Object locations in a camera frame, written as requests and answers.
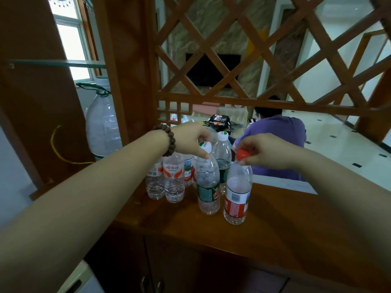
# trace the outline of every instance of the barcode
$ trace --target barcode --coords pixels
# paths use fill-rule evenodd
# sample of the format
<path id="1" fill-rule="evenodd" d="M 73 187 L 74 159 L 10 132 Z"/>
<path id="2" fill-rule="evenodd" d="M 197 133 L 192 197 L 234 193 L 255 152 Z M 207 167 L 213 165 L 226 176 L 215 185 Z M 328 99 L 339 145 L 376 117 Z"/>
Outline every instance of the barcode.
<path id="1" fill-rule="evenodd" d="M 241 201 L 240 195 L 239 194 L 235 194 L 235 193 L 232 193 L 231 199 L 232 199 L 233 202 L 240 202 Z"/>

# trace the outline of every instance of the glass shelf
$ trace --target glass shelf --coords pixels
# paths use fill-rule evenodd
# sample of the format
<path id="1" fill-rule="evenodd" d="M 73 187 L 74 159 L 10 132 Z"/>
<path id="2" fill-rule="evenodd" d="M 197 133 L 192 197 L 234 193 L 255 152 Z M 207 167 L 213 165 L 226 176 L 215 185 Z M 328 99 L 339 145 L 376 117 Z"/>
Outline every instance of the glass shelf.
<path id="1" fill-rule="evenodd" d="M 6 60 L 7 63 L 18 65 L 41 65 L 56 67 L 80 67 L 105 69 L 106 64 L 101 60 Z"/>

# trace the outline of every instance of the wooden lattice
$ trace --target wooden lattice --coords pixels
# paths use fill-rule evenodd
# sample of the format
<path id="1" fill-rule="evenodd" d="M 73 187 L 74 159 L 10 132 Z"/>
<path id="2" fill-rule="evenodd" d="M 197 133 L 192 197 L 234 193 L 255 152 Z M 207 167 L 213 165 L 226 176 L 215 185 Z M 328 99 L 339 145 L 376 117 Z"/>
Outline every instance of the wooden lattice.
<path id="1" fill-rule="evenodd" d="M 161 122 L 167 124 L 180 123 L 181 115 L 191 115 L 193 104 L 202 104 L 203 102 L 213 103 L 227 103 L 234 105 L 245 106 L 261 106 L 273 107 L 289 110 L 301 110 L 310 112 L 321 112 L 340 115 L 358 115 L 368 116 L 374 114 L 382 114 L 391 112 L 391 105 L 385 105 L 380 108 L 369 108 L 367 101 L 361 93 L 359 86 L 378 74 L 386 71 L 391 67 L 391 55 L 382 61 L 374 64 L 364 72 L 353 77 L 349 72 L 348 67 L 341 58 L 338 49 L 343 47 L 353 38 L 364 32 L 370 26 L 380 21 L 383 25 L 388 37 L 391 37 L 391 0 L 370 0 L 374 7 L 374 11 L 362 18 L 358 23 L 353 25 L 345 33 L 341 34 L 334 40 L 331 40 L 327 34 L 324 26 L 315 14 L 316 7 L 324 0 L 291 0 L 296 7 L 296 12 L 289 17 L 280 27 L 266 40 L 263 41 L 258 35 L 256 28 L 252 25 L 245 12 L 251 5 L 253 0 L 242 0 L 236 3 L 235 0 L 223 0 L 224 6 L 229 10 L 229 14 L 221 21 L 220 25 L 204 39 L 190 19 L 186 16 L 186 12 L 195 0 L 181 0 L 177 3 L 174 0 L 164 0 L 165 6 L 170 9 L 172 15 L 167 18 L 165 24 L 159 32 L 156 30 L 150 33 L 150 40 L 154 44 L 151 47 L 150 55 L 152 74 L 158 74 L 158 60 L 161 58 L 168 68 L 173 72 L 174 76 L 169 80 L 168 84 L 160 89 L 158 86 L 158 76 L 152 76 L 153 87 L 155 90 L 155 100 L 165 101 L 165 108 L 160 109 L 164 111 L 166 120 L 160 119 Z M 151 20 L 155 19 L 154 4 L 149 4 L 149 13 Z M 276 57 L 272 54 L 269 48 L 281 39 L 289 30 L 293 29 L 301 20 L 305 20 L 308 24 L 308 29 L 314 37 L 320 50 L 307 59 L 300 66 L 295 68 L 290 73 L 287 73 L 283 66 L 279 63 Z M 234 22 L 238 22 L 248 38 L 255 46 L 254 51 L 243 59 L 232 71 L 224 65 L 218 55 L 213 51 L 212 46 L 222 37 Z M 198 50 L 190 57 L 190 59 L 181 67 L 169 58 L 162 48 L 162 44 L 166 41 L 170 32 L 175 26 L 181 22 L 183 27 L 188 31 L 190 37 L 199 45 Z M 213 62 L 216 68 L 220 71 L 223 79 L 213 88 L 202 95 L 200 90 L 192 83 L 186 76 L 190 69 L 198 62 L 198 60 L 206 54 Z M 253 63 L 260 55 L 264 58 L 270 67 L 270 71 L 277 79 L 277 83 L 268 88 L 264 93 L 257 96 L 257 98 L 249 98 L 248 94 L 243 90 L 241 85 L 236 80 L 236 76 Z M 341 85 L 329 93 L 323 95 L 313 103 L 306 103 L 300 92 L 297 90 L 293 82 L 308 70 L 313 68 L 322 60 L 327 59 L 335 75 L 339 79 Z M 179 82 L 182 82 L 190 91 L 189 94 L 171 92 L 172 88 Z M 238 97 L 216 96 L 217 93 L 226 85 L 230 84 L 233 91 Z M 289 93 L 292 101 L 272 101 L 268 98 L 280 91 Z M 331 105 L 334 100 L 343 96 L 345 93 L 349 95 L 354 106 L 340 106 Z M 177 109 L 170 110 L 169 102 L 177 102 Z M 180 111 L 181 102 L 189 103 L 189 111 Z M 178 121 L 170 120 L 170 113 L 178 114 Z"/>

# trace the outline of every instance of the plastic water bottle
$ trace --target plastic water bottle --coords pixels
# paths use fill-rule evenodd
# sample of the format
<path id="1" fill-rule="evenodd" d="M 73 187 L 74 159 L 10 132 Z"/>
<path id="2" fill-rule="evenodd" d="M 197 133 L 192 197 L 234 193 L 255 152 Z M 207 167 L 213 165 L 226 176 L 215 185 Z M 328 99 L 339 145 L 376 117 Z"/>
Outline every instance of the plastic water bottle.
<path id="1" fill-rule="evenodd" d="M 193 187 L 197 189 L 197 177 L 196 177 L 196 162 L 197 162 L 197 156 L 193 156 L 192 160 L 192 172 L 193 172 Z"/>
<path id="2" fill-rule="evenodd" d="M 228 171 L 231 166 L 232 153 L 227 132 L 218 132 L 219 140 L 213 146 L 212 155 L 216 158 L 220 171 L 220 194 L 225 195 L 227 188 Z"/>
<path id="3" fill-rule="evenodd" d="M 207 153 L 212 152 L 210 142 L 199 144 Z M 213 215 L 220 209 L 220 172 L 216 158 L 197 158 L 195 163 L 197 176 L 198 206 L 204 214 Z"/>
<path id="4" fill-rule="evenodd" d="M 193 183 L 193 181 L 192 181 L 192 177 L 193 177 L 193 170 L 192 170 L 193 155 L 191 155 L 191 154 L 188 154 L 188 155 L 183 154 L 183 159 L 185 160 L 185 165 L 183 167 L 183 177 L 184 177 L 184 181 L 185 181 L 185 187 L 188 187 L 188 186 L 190 186 Z"/>
<path id="5" fill-rule="evenodd" d="M 148 175 L 145 177 L 145 184 L 151 199 L 159 200 L 164 196 L 163 162 L 161 158 L 149 170 Z"/>
<path id="6" fill-rule="evenodd" d="M 96 89 L 96 96 L 86 114 L 87 141 L 98 161 L 122 148 L 113 96 L 107 76 L 95 78 L 96 84 L 77 83 L 81 88 Z"/>
<path id="7" fill-rule="evenodd" d="M 253 170 L 251 166 L 241 166 L 239 161 L 249 156 L 250 153 L 246 150 L 238 149 L 236 161 L 228 173 L 224 218 L 233 225 L 239 225 L 246 219 L 248 199 L 253 185 Z"/>
<path id="8" fill-rule="evenodd" d="M 180 202 L 185 193 L 183 178 L 184 161 L 182 154 L 174 152 L 171 156 L 163 157 L 164 188 L 169 202 Z"/>

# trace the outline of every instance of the window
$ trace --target window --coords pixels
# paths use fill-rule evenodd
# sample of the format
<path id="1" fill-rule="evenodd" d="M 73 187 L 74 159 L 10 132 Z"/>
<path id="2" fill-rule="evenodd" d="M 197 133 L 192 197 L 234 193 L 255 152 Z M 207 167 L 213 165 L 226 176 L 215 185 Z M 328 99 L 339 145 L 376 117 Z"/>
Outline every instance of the window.
<path id="1" fill-rule="evenodd" d="M 57 29 L 63 43 L 66 59 L 90 60 L 83 21 L 77 0 L 49 0 Z M 94 72 L 88 68 L 69 68 L 75 82 L 91 81 Z"/>

